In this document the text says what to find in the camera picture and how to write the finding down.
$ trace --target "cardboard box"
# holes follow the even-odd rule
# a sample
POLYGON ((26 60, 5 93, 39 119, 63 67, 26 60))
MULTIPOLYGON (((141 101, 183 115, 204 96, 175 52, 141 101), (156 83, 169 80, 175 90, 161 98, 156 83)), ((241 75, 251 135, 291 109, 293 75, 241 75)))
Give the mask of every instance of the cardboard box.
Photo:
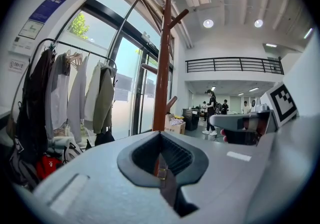
POLYGON ((176 134, 185 134, 186 122, 183 122, 181 124, 171 125, 170 120, 171 118, 174 118, 174 117, 175 117, 174 114, 167 114, 165 116, 164 131, 172 132, 176 134))

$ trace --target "white label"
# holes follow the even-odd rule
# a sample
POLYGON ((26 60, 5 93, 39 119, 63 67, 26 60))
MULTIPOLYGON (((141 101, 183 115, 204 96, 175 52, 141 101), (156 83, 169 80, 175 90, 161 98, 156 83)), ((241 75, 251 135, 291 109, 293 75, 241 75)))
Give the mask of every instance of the white label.
POLYGON ((20 60, 16 60, 12 58, 9 61, 9 71, 12 71, 12 72, 22 73, 25 66, 26 66, 26 63, 20 60))
POLYGON ((78 174, 67 188, 55 199, 50 206, 51 210, 63 216, 79 193, 81 193, 88 180, 88 176, 78 174))
POLYGON ((251 156, 250 156, 250 155, 239 154, 239 153, 232 152, 232 151, 229 151, 228 153, 226 153, 226 155, 227 155, 228 157, 240 159, 240 160, 247 161, 247 162, 249 162, 250 159, 251 159, 251 156))
POLYGON ((34 43, 35 41, 33 39, 16 36, 10 51, 17 54, 31 56, 34 49, 34 43))

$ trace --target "railing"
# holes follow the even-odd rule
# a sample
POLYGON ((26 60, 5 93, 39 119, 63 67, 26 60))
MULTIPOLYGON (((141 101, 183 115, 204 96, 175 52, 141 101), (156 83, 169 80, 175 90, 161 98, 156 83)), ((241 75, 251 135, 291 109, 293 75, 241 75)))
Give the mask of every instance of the railing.
POLYGON ((253 57, 217 57, 186 60, 186 72, 255 71, 284 75, 279 60, 253 57))

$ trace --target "hanging coat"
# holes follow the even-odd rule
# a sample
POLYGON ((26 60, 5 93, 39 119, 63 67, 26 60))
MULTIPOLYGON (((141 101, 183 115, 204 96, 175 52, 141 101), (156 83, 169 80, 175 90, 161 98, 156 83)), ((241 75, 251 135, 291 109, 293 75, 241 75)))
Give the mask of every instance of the hanging coat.
POLYGON ((54 130, 67 121, 70 63, 66 56, 65 53, 57 56, 46 87, 45 129, 49 140, 54 138, 54 130))
POLYGON ((22 104, 16 124, 14 146, 19 157, 35 165, 48 148, 45 122, 45 94, 49 72, 55 61, 51 49, 45 50, 36 63, 32 75, 31 65, 25 76, 22 104))
POLYGON ((117 70, 106 66, 101 69, 100 91, 93 113, 93 132, 100 134, 103 127, 112 127, 112 104, 115 95, 115 89, 112 78, 117 70))
POLYGON ((93 130, 95 105, 99 95, 100 74, 101 68, 103 66, 104 65, 101 62, 98 62, 98 64, 95 66, 92 73, 89 88, 85 96, 84 126, 89 130, 93 130))
POLYGON ((88 57, 86 56, 74 78, 66 110, 68 124, 76 143, 82 140, 80 122, 85 118, 87 63, 88 57))

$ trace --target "recessed light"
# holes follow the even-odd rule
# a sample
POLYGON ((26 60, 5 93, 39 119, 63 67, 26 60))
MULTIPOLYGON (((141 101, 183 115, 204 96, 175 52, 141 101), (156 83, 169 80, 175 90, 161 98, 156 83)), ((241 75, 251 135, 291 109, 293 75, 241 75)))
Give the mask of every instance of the recessed light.
POLYGON ((260 28, 263 24, 264 24, 264 22, 262 21, 262 19, 257 19, 257 20, 254 22, 254 26, 255 26, 256 28, 260 28))
POLYGON ((277 45, 271 44, 271 43, 266 43, 265 45, 266 45, 266 46, 269 46, 269 47, 277 47, 277 45))
POLYGON ((205 28, 211 28, 212 26, 214 25, 214 22, 211 20, 211 19, 206 19, 204 22, 203 22, 203 26, 205 28))
POLYGON ((256 88, 253 88, 253 89, 249 90, 249 92, 253 92, 253 91, 258 90, 258 89, 259 89, 259 87, 256 87, 256 88))
POLYGON ((305 34, 304 39, 306 39, 310 33, 312 32, 312 30, 314 30, 313 28, 310 28, 309 31, 305 34))

